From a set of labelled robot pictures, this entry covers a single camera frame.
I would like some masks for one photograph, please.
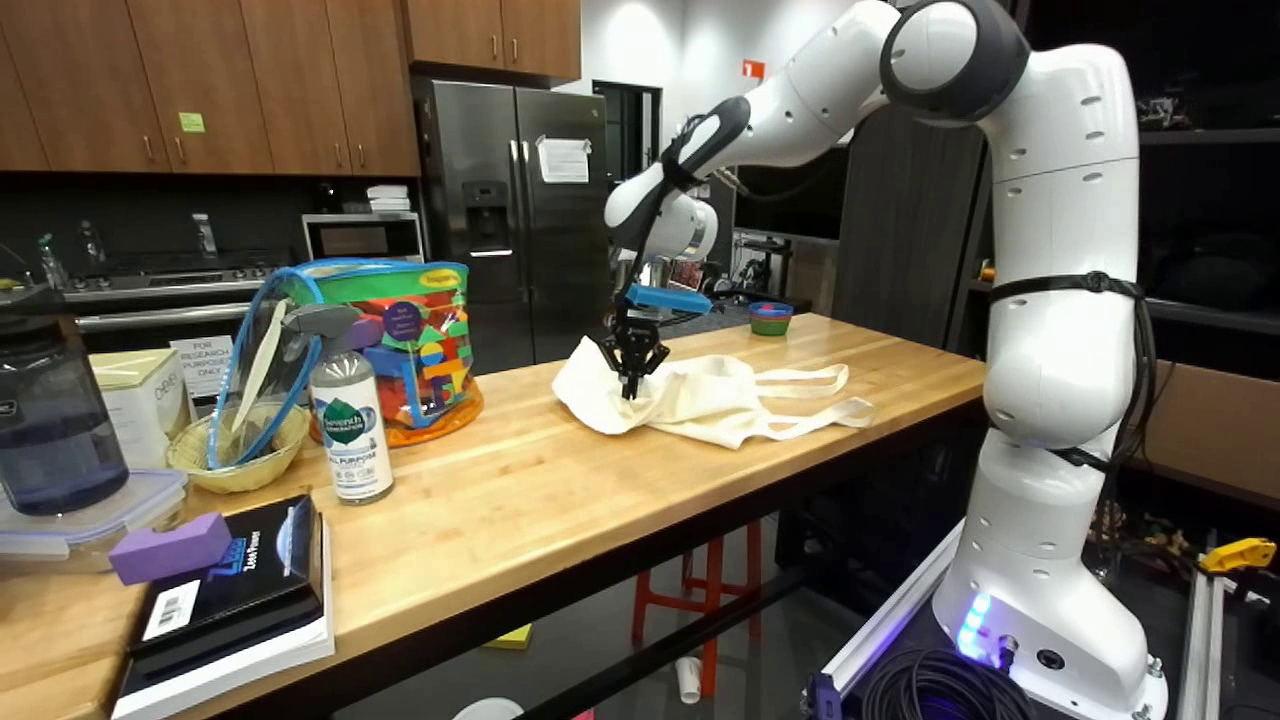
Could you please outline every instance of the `yellow bowl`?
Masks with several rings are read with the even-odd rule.
[[[175,431],[175,442],[168,442],[168,468],[183,471],[206,493],[226,493],[226,498],[255,493],[287,471],[287,464],[310,443],[310,438],[314,438],[314,412],[292,408],[282,425],[273,451],[263,451],[253,464],[211,471],[206,468],[210,422],[198,422],[183,431]]]

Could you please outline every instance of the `purple sponge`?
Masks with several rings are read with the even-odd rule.
[[[211,567],[228,557],[233,528],[226,515],[206,513],[173,532],[127,532],[114,548],[114,567],[125,584],[151,584],[165,578],[183,578]]]

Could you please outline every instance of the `white bottle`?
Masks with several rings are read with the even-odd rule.
[[[325,438],[332,498],[360,503],[385,498],[398,477],[372,364],[344,346],[352,318],[356,314],[348,309],[310,309],[296,324],[318,332],[330,353],[314,370],[314,408]]]

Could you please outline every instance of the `book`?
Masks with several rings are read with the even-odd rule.
[[[228,515],[233,557],[151,589],[114,716],[175,716],[332,657],[330,532],[310,498]]]

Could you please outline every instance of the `black book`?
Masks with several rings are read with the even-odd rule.
[[[325,617],[325,515],[310,498],[228,515],[228,528],[228,566],[151,589],[120,696]]]

